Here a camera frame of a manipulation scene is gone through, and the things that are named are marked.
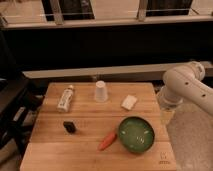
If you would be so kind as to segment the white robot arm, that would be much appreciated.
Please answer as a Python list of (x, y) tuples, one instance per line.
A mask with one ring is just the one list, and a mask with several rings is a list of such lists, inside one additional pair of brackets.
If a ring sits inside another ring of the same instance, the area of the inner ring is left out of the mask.
[(213, 116), (213, 88), (202, 82), (204, 77), (205, 68), (196, 61), (173, 67), (163, 74), (164, 85), (156, 95), (163, 125), (169, 124), (184, 99)]

